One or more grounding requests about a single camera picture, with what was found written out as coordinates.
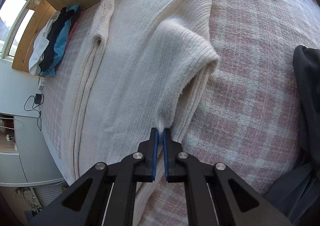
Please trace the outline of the cream ribbed knit cardigan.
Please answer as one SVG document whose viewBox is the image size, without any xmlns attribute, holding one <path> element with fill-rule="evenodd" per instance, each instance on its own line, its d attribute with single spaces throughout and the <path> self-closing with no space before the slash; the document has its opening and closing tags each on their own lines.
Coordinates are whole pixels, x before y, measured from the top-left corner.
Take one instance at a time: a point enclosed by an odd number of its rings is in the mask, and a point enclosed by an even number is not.
<svg viewBox="0 0 320 226">
<path fill-rule="evenodd" d="M 219 56 L 212 0 L 101 0 L 75 60 L 61 125 L 69 184 L 137 150 L 152 128 L 181 142 Z"/>
</svg>

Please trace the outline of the pink plaid bed cover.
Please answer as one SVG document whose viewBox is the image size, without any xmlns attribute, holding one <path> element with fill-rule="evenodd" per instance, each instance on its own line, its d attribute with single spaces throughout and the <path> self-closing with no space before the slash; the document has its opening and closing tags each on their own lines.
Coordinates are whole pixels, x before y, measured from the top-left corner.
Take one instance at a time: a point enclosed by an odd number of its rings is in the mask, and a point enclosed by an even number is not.
<svg viewBox="0 0 320 226">
<path fill-rule="evenodd" d="M 98 6 L 82 13 L 57 74 L 45 79 L 42 132 L 61 173 L 66 89 Z M 292 58 L 298 45 L 319 48 L 319 6 L 314 0 L 212 0 L 209 41 L 220 59 L 180 143 L 265 193 L 298 155 Z"/>
</svg>

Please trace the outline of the white garment in pile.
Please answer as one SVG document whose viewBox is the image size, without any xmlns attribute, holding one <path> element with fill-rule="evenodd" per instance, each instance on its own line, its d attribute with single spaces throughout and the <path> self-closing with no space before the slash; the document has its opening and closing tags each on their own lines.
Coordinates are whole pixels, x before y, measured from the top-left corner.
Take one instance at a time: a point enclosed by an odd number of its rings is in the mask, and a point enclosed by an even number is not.
<svg viewBox="0 0 320 226">
<path fill-rule="evenodd" d="M 29 58 L 28 71 L 29 74 L 36 76 L 40 73 L 40 63 L 44 59 L 44 51 L 48 47 L 49 40 L 47 38 L 52 24 L 58 19 L 60 11 L 56 11 L 48 20 L 46 25 L 41 29 L 33 44 L 33 52 Z"/>
</svg>

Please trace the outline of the dark grey jacket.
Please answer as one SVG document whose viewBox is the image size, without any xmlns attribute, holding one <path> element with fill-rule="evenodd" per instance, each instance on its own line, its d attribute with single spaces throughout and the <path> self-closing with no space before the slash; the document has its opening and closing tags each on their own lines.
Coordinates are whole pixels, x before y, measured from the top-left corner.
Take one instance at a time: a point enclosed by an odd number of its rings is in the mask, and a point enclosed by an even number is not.
<svg viewBox="0 0 320 226">
<path fill-rule="evenodd" d="M 300 97 L 299 154 L 264 197 L 292 225 L 319 225 L 319 50 L 297 46 L 293 70 Z"/>
</svg>

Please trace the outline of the white wall socket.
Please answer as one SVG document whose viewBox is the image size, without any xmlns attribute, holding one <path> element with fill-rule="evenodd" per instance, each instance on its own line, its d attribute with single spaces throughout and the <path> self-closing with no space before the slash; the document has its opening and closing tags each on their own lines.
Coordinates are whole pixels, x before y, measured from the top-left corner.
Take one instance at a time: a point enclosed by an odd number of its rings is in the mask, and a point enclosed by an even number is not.
<svg viewBox="0 0 320 226">
<path fill-rule="evenodd" d="M 42 90 L 44 88 L 44 83 L 45 83 L 45 77 L 40 76 L 39 77 L 39 85 L 38 85 L 39 90 Z"/>
</svg>

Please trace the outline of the white cabinet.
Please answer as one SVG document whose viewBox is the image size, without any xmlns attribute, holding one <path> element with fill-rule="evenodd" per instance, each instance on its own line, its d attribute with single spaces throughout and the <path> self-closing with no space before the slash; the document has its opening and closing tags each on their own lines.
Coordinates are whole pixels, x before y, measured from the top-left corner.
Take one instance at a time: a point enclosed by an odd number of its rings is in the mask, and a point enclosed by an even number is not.
<svg viewBox="0 0 320 226">
<path fill-rule="evenodd" d="M 37 119 L 14 116 L 14 153 L 1 151 L 1 186 L 26 187 L 64 181 Z"/>
</svg>

